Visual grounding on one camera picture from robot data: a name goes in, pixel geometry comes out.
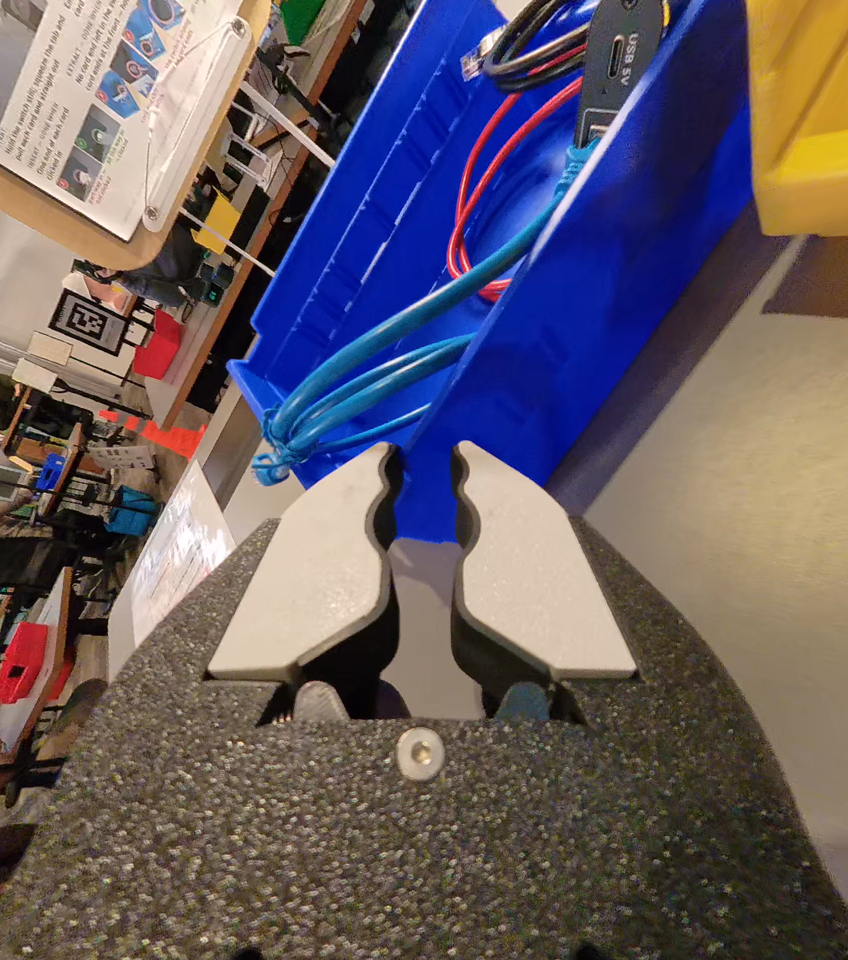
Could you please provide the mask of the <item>yellow plastic bin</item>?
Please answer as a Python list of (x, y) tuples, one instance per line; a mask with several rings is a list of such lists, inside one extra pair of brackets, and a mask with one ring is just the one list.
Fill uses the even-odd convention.
[(848, 236), (848, 1), (747, 1), (745, 15), (762, 231)]

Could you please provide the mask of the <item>red plastic bin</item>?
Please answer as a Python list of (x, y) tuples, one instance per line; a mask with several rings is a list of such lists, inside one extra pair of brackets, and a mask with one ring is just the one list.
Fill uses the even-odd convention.
[(178, 356), (184, 326), (163, 309), (153, 315), (153, 330), (146, 342), (135, 347), (132, 372), (139, 378), (163, 380)]
[[(65, 652), (46, 695), (47, 702), (58, 700), (75, 663), (73, 643), (68, 640), (69, 628), (63, 630)], [(18, 624), (0, 666), (0, 705), (15, 704), (34, 692), (44, 656), (50, 650), (49, 637), (48, 625), (29, 621)]]

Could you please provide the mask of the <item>blue plastic bin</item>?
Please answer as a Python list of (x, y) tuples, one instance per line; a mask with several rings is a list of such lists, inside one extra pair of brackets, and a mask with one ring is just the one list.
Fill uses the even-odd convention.
[(399, 537), (451, 539), (451, 453), (472, 441), (546, 486), (751, 195), (743, 2), (676, 2), (601, 138), (574, 147), (582, 80), (534, 120), (445, 252), (458, 186), (502, 106), (462, 55), (493, 2), (424, 2), (253, 316), (230, 373), (260, 421), (251, 471), (316, 485), (376, 443), (402, 457)]

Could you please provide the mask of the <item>yellow and black boxes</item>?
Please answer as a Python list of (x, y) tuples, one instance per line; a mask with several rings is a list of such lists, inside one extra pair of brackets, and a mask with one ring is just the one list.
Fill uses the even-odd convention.
[(190, 234), (195, 243), (218, 256), (231, 256), (233, 251), (227, 246), (225, 240), (232, 239), (240, 221), (241, 212), (224, 195), (215, 194), (202, 205), (195, 216), (198, 221), (205, 224), (203, 228), (195, 224), (190, 228)]

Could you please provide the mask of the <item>orange traffic cone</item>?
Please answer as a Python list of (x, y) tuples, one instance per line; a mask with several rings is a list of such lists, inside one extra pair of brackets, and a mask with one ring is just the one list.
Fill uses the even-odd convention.
[(207, 429), (206, 424), (202, 424), (196, 429), (179, 426), (160, 429), (156, 422), (150, 418), (135, 415), (118, 416), (116, 412), (100, 412), (97, 419), (104, 424), (125, 429), (144, 441), (152, 443), (160, 449), (168, 450), (186, 460), (193, 458)]

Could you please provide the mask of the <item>printed paper sheet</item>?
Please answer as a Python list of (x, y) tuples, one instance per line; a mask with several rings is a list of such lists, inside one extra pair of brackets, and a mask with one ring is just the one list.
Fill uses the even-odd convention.
[(201, 464), (191, 461), (126, 581), (130, 637), (139, 647), (236, 548)]

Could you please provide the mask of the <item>green box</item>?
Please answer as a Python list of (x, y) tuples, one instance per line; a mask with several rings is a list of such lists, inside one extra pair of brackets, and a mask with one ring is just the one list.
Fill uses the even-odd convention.
[(286, 42), (291, 46), (301, 46), (322, 13), (326, 1), (275, 1), (274, 4), (279, 10)]

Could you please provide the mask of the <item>black and white tag board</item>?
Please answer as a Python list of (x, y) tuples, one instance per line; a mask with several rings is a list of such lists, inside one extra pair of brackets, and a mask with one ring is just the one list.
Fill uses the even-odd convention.
[(131, 324), (131, 318), (88, 296), (64, 289), (47, 328), (102, 353), (118, 356), (128, 342)]

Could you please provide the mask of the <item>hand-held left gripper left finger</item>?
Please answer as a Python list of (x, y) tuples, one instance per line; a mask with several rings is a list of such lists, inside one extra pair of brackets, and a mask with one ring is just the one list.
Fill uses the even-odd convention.
[(209, 662), (212, 678), (287, 682), (382, 617), (402, 484), (398, 447), (379, 442), (285, 510)]

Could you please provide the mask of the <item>instruction sheet on stand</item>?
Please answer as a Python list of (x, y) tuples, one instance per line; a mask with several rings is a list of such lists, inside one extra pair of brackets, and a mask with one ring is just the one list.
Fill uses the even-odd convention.
[(0, 2), (0, 213), (106, 267), (153, 259), (294, 2)]

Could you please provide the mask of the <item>black ethernet adapter hub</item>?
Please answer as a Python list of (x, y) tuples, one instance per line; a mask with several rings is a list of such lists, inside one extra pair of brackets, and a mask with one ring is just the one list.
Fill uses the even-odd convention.
[(668, 1), (601, 1), (590, 21), (574, 148), (604, 136), (650, 67), (671, 22)]

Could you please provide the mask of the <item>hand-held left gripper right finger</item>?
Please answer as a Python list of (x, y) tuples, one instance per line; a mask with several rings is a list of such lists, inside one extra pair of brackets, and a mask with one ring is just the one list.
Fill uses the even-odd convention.
[(472, 440), (452, 453), (452, 648), (476, 681), (631, 678), (634, 656), (569, 515)]

